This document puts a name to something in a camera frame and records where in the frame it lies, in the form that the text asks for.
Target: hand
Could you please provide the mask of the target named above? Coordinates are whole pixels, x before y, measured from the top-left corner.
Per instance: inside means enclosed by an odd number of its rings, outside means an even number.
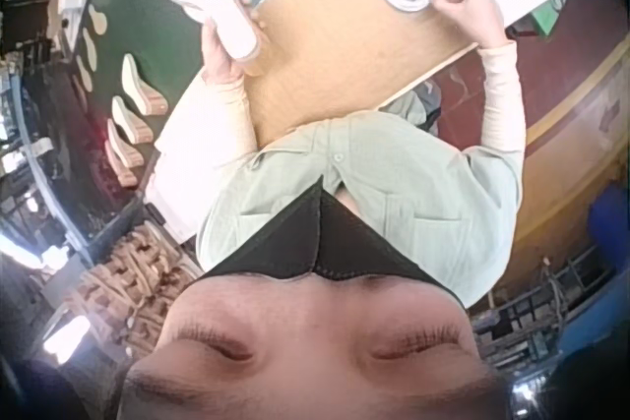
[[[509,42],[495,0],[431,0],[431,3],[481,48],[499,48]]]
[[[240,2],[245,6],[251,4],[251,0],[240,0]],[[254,25],[254,28],[262,29],[264,24],[258,21],[258,12],[246,10],[250,19],[254,23],[258,22],[258,26]],[[210,19],[206,20],[202,26],[201,51],[204,58],[202,78],[207,85],[230,84],[243,77],[243,65],[227,54],[217,35],[217,25]]]

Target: red floor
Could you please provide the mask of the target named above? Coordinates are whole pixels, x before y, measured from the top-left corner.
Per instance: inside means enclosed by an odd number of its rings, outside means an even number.
[[[519,71],[528,126],[590,75],[628,33],[623,0],[567,0],[550,38],[519,38]],[[440,138],[464,149],[479,143],[483,70],[469,53],[434,80],[442,89]]]

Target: shirt pocket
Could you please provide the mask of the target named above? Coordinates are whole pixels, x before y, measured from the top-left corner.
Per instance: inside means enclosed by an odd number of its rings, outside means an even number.
[[[463,219],[415,217],[412,226],[413,260],[440,282],[448,283],[453,269],[460,263],[468,223]]]
[[[258,232],[269,220],[271,213],[241,214],[236,224],[236,239],[238,245],[242,245]]]

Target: light green shirt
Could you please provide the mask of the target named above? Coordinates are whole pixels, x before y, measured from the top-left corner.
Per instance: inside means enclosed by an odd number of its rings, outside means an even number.
[[[383,112],[313,123],[245,159],[204,223],[197,255],[210,270],[324,176],[329,193],[344,184],[368,225],[469,307],[507,266],[523,159],[459,151]]]

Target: yellow edge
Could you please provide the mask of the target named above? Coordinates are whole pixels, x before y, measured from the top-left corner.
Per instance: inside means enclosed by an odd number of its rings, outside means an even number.
[[[612,152],[610,152],[605,159],[603,159],[596,167],[591,169],[584,179],[581,179],[580,183],[569,192],[566,197],[552,206],[547,212],[545,212],[541,218],[539,218],[533,224],[528,225],[524,230],[519,231],[516,235],[515,241],[519,242],[527,238],[530,233],[537,230],[539,227],[547,224],[552,218],[554,218],[559,212],[564,210],[569,204],[580,196],[593,182],[617,159],[624,148],[628,146],[628,133],[625,133],[621,140],[617,142]]]
[[[630,48],[630,35],[626,36],[608,55],[606,59],[598,66],[595,71],[588,76],[568,97],[566,97],[559,105],[554,107],[549,113],[542,117],[538,122],[534,123],[528,129],[528,145],[547,133],[556,123],[562,120],[573,108],[593,90],[603,78],[612,70],[623,55]]]

